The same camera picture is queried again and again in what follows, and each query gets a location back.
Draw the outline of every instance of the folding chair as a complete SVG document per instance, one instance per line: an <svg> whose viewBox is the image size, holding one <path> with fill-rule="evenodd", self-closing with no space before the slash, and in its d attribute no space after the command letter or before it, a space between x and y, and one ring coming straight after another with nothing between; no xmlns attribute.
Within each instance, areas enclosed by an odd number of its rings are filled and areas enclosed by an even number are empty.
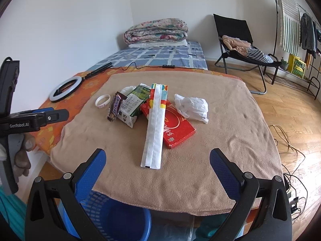
<svg viewBox="0 0 321 241"><path fill-rule="evenodd" d="M263 85L264 85L264 92L259 92L259 91L250 91L250 92L253 94L259 94L259 95L266 94L267 89L266 89L263 73L262 73L260 66L264 67L264 73L265 73L267 66L268 67L279 67L281 65L281 62L279 62L279 60L273 54L269 54L269 56L274 57L276 59L276 61L273 63L264 63L264 62L259 62L259 61L247 58L235 50L230 51L227 48L227 46L223 43L223 40L222 40L223 35L227 35L232 38L239 38L240 40L247 41L250 44L253 44L253 39L251 36L251 32L248 28L248 24L246 23L245 20L237 20L237 19L227 18L227 17L216 15L216 14L213 14L213 15L214 15L214 20L215 20L215 24L216 24L217 34L219 36L219 45L220 45L220 49L221 49L221 53L222 53L220 58L215 63L215 66L223 68L223 66L217 65L219 63L219 61L221 59L223 59L226 74L227 74L227 69L250 71L250 70L254 70L254 69L258 68L260 71L260 75L262 77L262 81L263 81ZM234 67L227 67L225 59L228 57L231 57L236 60L240 60L242 62L255 64L256 66L251 69L240 69L240 68L234 68Z"/></svg>

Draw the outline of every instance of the potted plant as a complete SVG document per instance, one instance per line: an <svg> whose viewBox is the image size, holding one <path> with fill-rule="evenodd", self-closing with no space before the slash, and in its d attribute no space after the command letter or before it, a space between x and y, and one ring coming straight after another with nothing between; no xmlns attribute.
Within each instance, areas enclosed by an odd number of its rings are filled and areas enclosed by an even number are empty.
<svg viewBox="0 0 321 241"><path fill-rule="evenodd" d="M286 70L287 68L288 68L288 62L285 60L285 59L283 59L283 57L282 57L282 59L281 59L281 62L282 62L282 64L281 64L281 68L283 69L283 70Z"/></svg>

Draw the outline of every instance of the rolled comforter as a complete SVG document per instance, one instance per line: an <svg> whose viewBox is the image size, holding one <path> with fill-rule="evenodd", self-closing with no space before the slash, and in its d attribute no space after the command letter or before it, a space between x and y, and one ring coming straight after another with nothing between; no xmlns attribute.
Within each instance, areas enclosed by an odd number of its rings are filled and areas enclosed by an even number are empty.
<svg viewBox="0 0 321 241"><path fill-rule="evenodd" d="M124 33L124 41L127 44L162 40L180 42L186 39L187 32L185 22L177 18L166 18L134 25Z"/></svg>

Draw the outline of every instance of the colorful wrapper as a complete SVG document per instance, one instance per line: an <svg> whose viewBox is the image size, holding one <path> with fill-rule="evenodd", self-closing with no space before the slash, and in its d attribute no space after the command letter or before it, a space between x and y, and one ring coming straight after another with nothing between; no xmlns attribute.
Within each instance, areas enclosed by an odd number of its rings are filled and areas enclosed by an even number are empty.
<svg viewBox="0 0 321 241"><path fill-rule="evenodd" d="M141 167L161 168L167 85L152 84L146 141Z"/></svg>

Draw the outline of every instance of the blue checkered bedsheet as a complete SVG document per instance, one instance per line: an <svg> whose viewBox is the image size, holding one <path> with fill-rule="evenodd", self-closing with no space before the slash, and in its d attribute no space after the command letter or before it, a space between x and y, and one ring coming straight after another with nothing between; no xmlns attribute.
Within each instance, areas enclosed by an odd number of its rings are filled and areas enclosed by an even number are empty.
<svg viewBox="0 0 321 241"><path fill-rule="evenodd" d="M132 62L136 65L162 66L175 65L207 70L204 54L199 42L187 42L188 46L166 46L120 50L106 59L98 62L89 70L95 70L107 62L112 62L115 68L127 67Z"/></svg>

